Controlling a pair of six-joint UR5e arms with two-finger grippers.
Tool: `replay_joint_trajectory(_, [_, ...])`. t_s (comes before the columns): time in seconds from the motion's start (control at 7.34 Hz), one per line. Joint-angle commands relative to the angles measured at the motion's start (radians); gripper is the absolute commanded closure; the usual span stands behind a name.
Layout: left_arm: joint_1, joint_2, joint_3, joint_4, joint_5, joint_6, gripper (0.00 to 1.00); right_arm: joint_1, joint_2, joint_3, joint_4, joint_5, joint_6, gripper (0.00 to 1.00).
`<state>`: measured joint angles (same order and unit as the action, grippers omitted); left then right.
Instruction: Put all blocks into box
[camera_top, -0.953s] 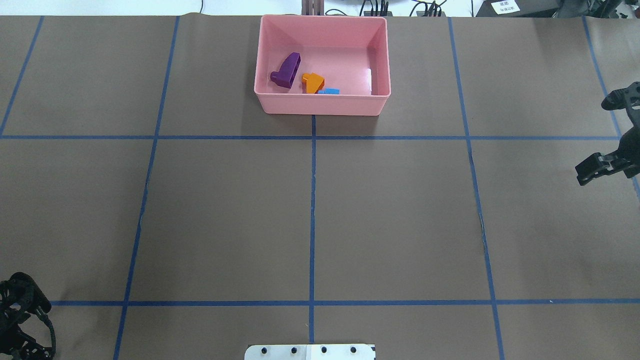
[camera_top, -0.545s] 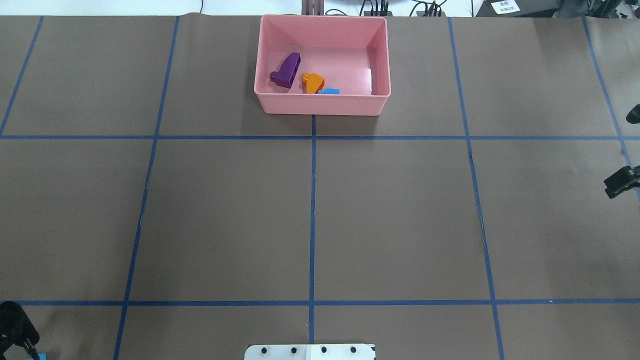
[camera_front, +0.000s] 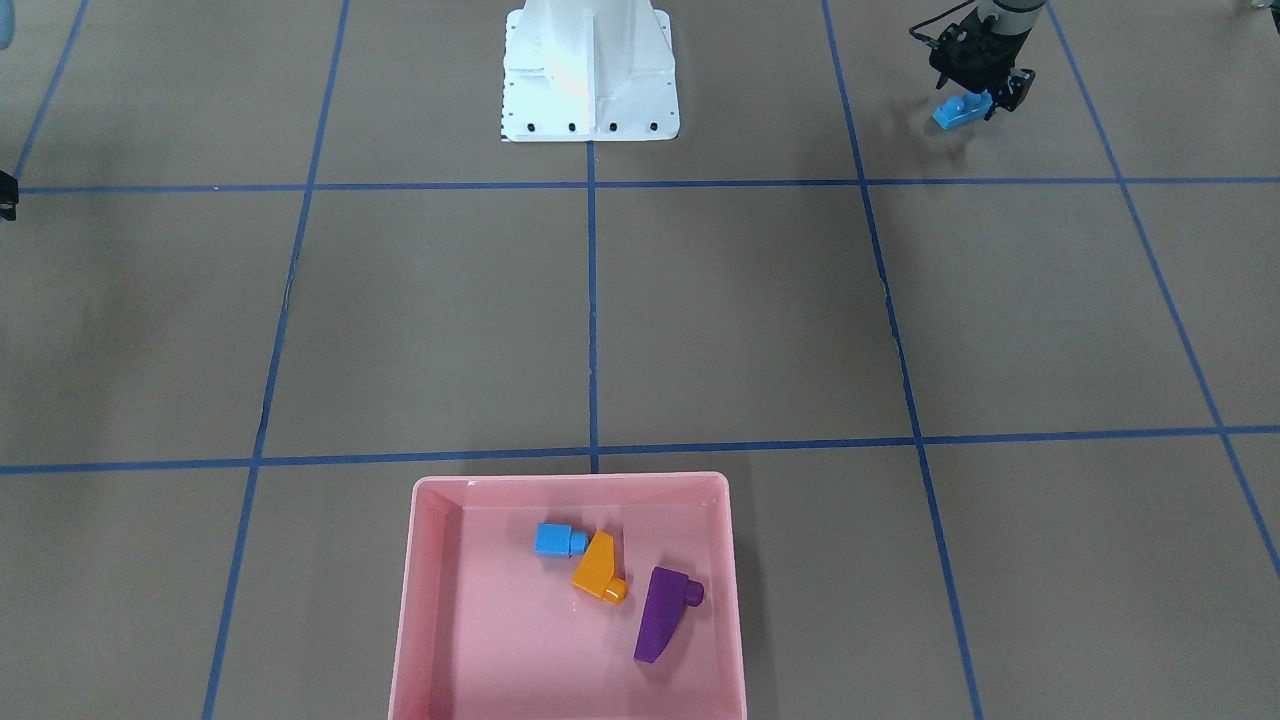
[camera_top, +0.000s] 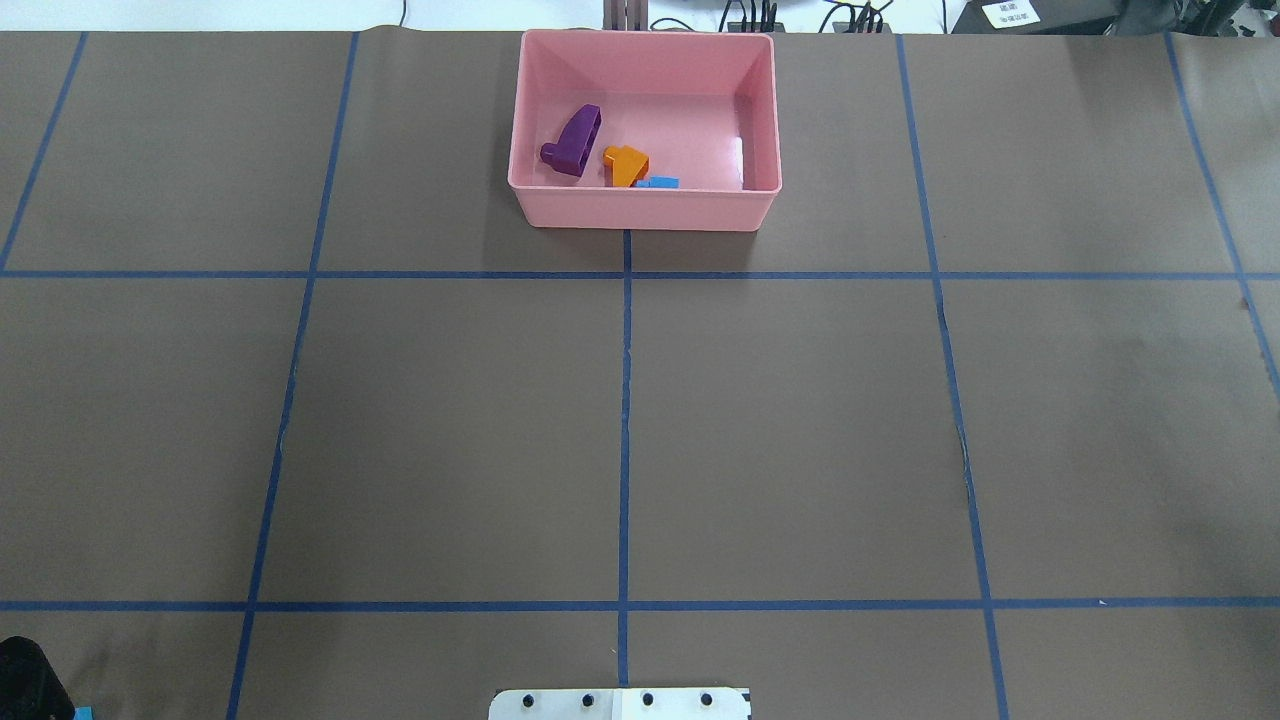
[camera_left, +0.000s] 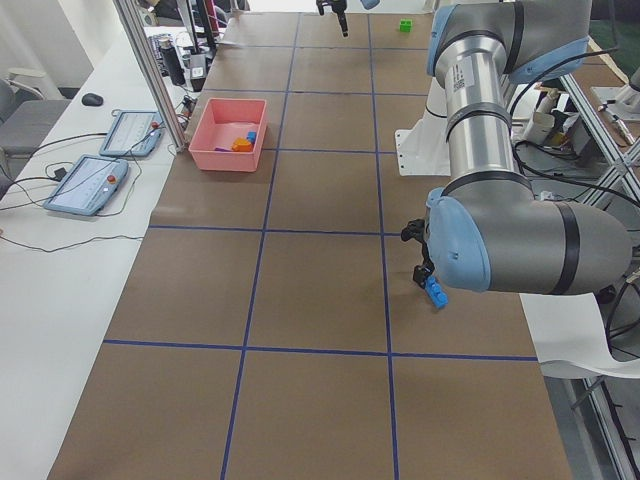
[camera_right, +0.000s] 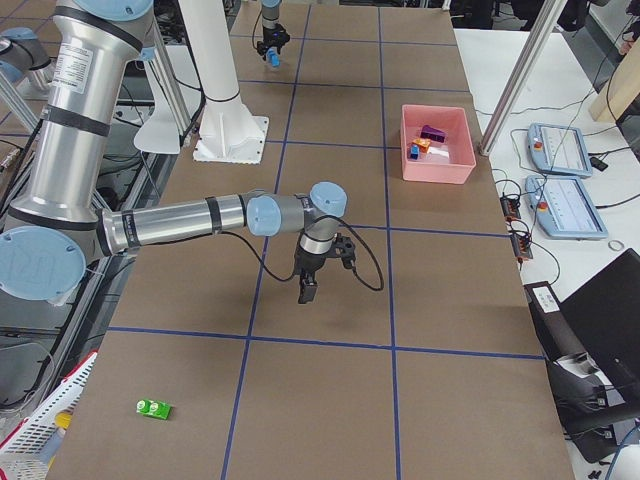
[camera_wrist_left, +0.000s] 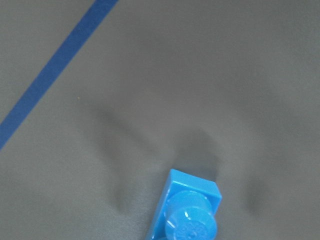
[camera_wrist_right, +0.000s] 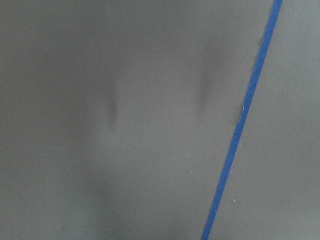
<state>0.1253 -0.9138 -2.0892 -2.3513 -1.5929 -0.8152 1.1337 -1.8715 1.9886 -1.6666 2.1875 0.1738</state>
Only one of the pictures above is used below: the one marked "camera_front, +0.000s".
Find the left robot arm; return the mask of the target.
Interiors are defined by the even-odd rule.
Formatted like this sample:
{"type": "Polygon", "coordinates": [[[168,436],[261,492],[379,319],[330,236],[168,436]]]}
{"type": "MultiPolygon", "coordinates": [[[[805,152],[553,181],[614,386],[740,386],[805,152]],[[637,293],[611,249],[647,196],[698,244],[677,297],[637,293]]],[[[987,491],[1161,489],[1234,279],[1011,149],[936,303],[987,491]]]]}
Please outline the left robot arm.
{"type": "Polygon", "coordinates": [[[928,61],[940,74],[938,88],[954,82],[970,94],[988,94],[996,110],[1015,111],[1025,100],[1036,72],[1018,65],[1043,1],[974,1],[964,18],[929,41],[928,61]]]}

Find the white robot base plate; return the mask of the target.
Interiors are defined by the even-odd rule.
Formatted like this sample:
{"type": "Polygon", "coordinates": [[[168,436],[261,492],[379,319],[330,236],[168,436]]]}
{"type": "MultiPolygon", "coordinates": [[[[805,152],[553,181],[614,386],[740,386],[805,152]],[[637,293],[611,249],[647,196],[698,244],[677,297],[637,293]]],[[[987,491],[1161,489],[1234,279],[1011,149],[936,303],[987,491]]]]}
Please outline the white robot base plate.
{"type": "Polygon", "coordinates": [[[526,1],[504,29],[502,141],[678,137],[668,13],[649,1],[526,1]]]}

